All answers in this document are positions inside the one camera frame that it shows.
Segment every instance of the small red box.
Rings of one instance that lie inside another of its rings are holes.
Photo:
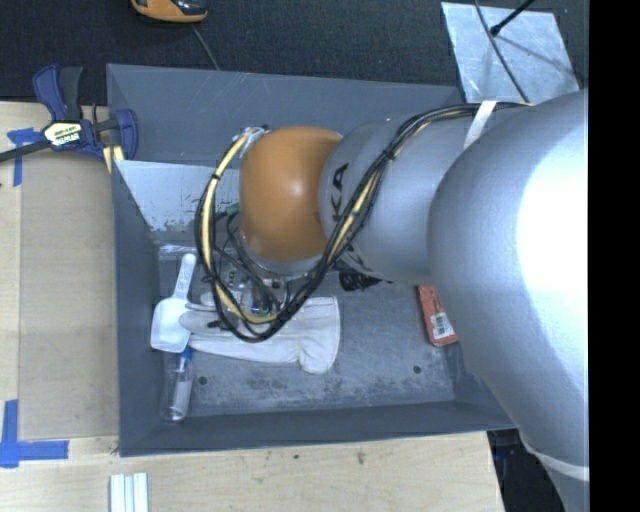
[[[458,341],[458,335],[451,327],[436,287],[431,284],[421,285],[418,286],[418,293],[429,341],[439,347]]]

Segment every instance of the gray bin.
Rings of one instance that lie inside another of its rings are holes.
[[[304,124],[346,134],[461,102],[451,87],[120,65],[107,72],[111,112],[131,108],[138,118],[136,160],[178,164],[184,172],[215,165],[246,126]],[[165,423],[158,412],[164,355],[150,348],[149,333],[154,306],[173,291],[179,255],[160,256],[158,247],[193,246],[193,230],[150,229],[117,167],[112,187],[121,455],[513,428],[466,371],[464,340],[427,342],[415,288],[380,283],[345,292],[335,274],[316,292],[340,303],[342,340],[327,374],[196,353],[189,416]],[[195,297],[204,286],[199,277]]]

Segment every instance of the white plastic object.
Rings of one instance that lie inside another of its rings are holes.
[[[467,132],[467,137],[464,140],[464,149],[467,149],[480,138],[480,135],[482,135],[484,127],[486,126],[487,121],[489,121],[491,113],[496,108],[497,104],[497,101],[483,101],[480,104],[480,108],[478,109],[476,116],[473,118],[473,122]]]
[[[218,313],[215,311],[187,311],[180,316],[180,325],[193,334],[201,336],[216,336],[220,329],[218,327],[209,327],[211,322],[218,320]]]
[[[187,348],[182,354],[173,356],[173,361],[167,368],[162,404],[162,414],[169,422],[184,420],[189,412],[191,388],[193,387],[193,361],[191,349]]]
[[[111,475],[110,512],[149,512],[149,487],[146,473]]]
[[[195,304],[193,302],[189,302],[187,304],[189,309],[193,311],[215,311],[216,303],[213,300],[213,292],[207,291],[200,295],[200,304]]]
[[[193,319],[191,313],[182,322]],[[262,343],[247,343],[229,331],[210,328],[211,334],[192,334],[194,350],[235,359],[272,364],[295,364],[311,374],[331,369],[340,345],[340,310],[335,297],[312,297],[289,322]]]
[[[196,265],[195,255],[182,257],[176,288],[171,297],[161,300],[153,312],[151,347],[164,352],[182,352],[189,342],[190,331],[180,325],[180,316],[187,311],[187,293]]]

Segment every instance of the blue tape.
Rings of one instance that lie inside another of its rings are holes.
[[[69,441],[18,441],[18,401],[4,404],[0,467],[17,468],[23,460],[58,460],[69,458]]]
[[[40,142],[44,140],[42,133],[34,130],[33,128],[22,128],[21,130],[11,130],[7,133],[7,136],[13,142],[17,148],[24,144],[33,144],[34,142]],[[13,167],[13,186],[17,187],[22,184],[22,157],[19,156],[15,160]]]

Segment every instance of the black wire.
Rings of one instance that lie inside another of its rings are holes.
[[[513,11],[511,14],[509,14],[509,16],[507,16],[505,19],[503,19],[500,23],[496,23],[493,27],[491,27],[491,30],[489,30],[491,35],[494,36],[494,37],[497,36],[504,27],[506,27],[509,23],[511,23],[518,16],[520,16],[520,14],[523,11],[525,11],[535,1],[536,0],[527,0],[520,7],[518,7],[515,11]]]
[[[193,24],[190,24],[189,26],[191,27],[191,30],[193,30],[193,33],[198,38],[198,41],[200,41],[200,44],[204,48],[204,51],[207,53],[207,57],[209,57],[209,60],[211,61],[211,64],[213,64],[214,69],[220,71],[220,66],[218,66],[218,61],[216,61],[216,58],[213,56],[213,53],[211,53],[211,49],[209,48],[209,45],[207,44],[207,42],[204,40],[204,37],[202,37],[202,34],[200,33],[200,31]]]
[[[511,83],[518,91],[518,94],[522,96],[523,101],[525,103],[530,103],[529,97],[522,90],[522,87],[520,87],[520,84],[518,84],[518,81],[516,80],[516,78],[513,76],[513,73],[511,72],[511,68],[509,68],[509,66],[507,65],[507,62],[504,60],[504,57],[502,56],[502,52],[498,49],[498,45],[493,40],[493,36],[491,35],[491,31],[489,29],[489,26],[487,25],[487,20],[484,19],[484,15],[482,14],[482,10],[480,9],[480,4],[478,4],[478,0],[473,0],[473,3],[476,6],[476,11],[478,12],[478,17],[480,18],[480,22],[482,23],[482,28],[487,34],[487,37],[489,38],[489,42],[491,43],[491,46],[493,46],[493,50],[496,52],[498,59],[500,59],[500,62],[502,63],[502,67],[504,68],[507,75],[509,76],[509,80],[511,80]]]
[[[522,105],[518,103],[499,103],[496,108],[512,108],[512,107],[521,107]],[[238,338],[247,341],[247,342],[260,342],[264,341],[274,334],[276,334],[286,323],[299,311],[299,309],[303,306],[309,296],[318,288],[324,279],[325,275],[335,265],[343,253],[350,246],[354,237],[360,232],[362,227],[364,226],[370,211],[373,208],[373,205],[376,201],[378,192],[380,190],[380,185],[382,183],[382,178],[384,175],[384,171],[388,168],[388,163],[393,160],[398,151],[401,150],[402,146],[406,143],[406,141],[415,135],[420,129],[426,126],[429,123],[434,121],[442,120],[442,119],[454,119],[463,116],[474,115],[479,108],[479,104],[464,104],[453,107],[445,107],[438,110],[433,110],[426,112],[424,114],[419,114],[413,116],[403,123],[403,125],[397,130],[392,141],[387,145],[387,147],[378,155],[375,161],[369,166],[367,171],[364,173],[362,179],[358,183],[355,192],[351,195],[349,201],[346,203],[344,210],[340,214],[334,229],[329,237],[327,246],[325,248],[324,253],[322,254],[320,260],[306,273],[305,280],[306,282],[300,286],[300,288],[295,292],[293,297],[287,297],[283,304],[278,302],[274,302],[273,300],[270,302],[271,312],[274,309],[277,310],[276,318],[268,324],[268,327],[263,332],[256,332],[250,324],[252,322],[245,315],[242,308],[235,300],[233,294],[228,290],[225,286],[223,280],[220,277],[220,272],[216,269],[216,265],[212,265],[211,269],[206,269],[208,275],[208,279],[211,281],[211,288],[214,295],[214,300],[216,303],[216,309],[220,312],[220,320],[222,323],[222,327],[233,332],[235,336]],[[343,230],[345,224],[349,221],[349,219],[354,214],[355,203],[358,198],[363,194],[365,187],[368,186],[369,183],[373,183],[372,191],[369,196],[365,199],[364,204],[361,207],[360,212],[355,217],[353,223],[348,228],[345,239],[341,242],[341,245],[338,247],[337,239],[340,236],[340,233]],[[201,258],[203,258],[202,254],[202,240],[200,237],[201,227],[202,227],[202,207],[204,204],[204,197],[206,195],[206,190],[208,186],[205,188],[205,193],[200,198],[200,202],[198,204],[198,209],[196,212],[196,245],[198,247],[198,251],[200,253]],[[259,289],[265,293],[268,292],[273,299],[274,296],[271,293],[271,290],[268,290],[268,287],[264,285],[261,281],[260,277],[257,275],[257,272],[251,268],[251,264],[246,261],[242,261],[242,248],[234,239],[235,233],[230,231],[230,222],[235,215],[231,215],[227,218],[227,235],[231,240],[231,244],[236,248],[238,255],[240,256],[239,260],[235,260],[234,258],[230,258],[230,260],[235,261],[236,268],[241,269],[247,276],[253,276],[251,279],[256,284],[258,284]],[[216,222],[210,223],[209,226],[210,238],[215,242],[216,240]],[[217,246],[213,246],[212,251],[219,252],[220,249]],[[222,301],[219,297],[219,294],[216,289],[216,285],[219,286],[224,295],[228,300],[232,302],[232,304],[238,309],[240,315],[235,315],[239,318],[240,322],[242,322],[243,326],[250,333],[250,336],[245,335],[238,331],[238,329],[231,323],[231,321],[225,316],[225,308],[222,306]]]

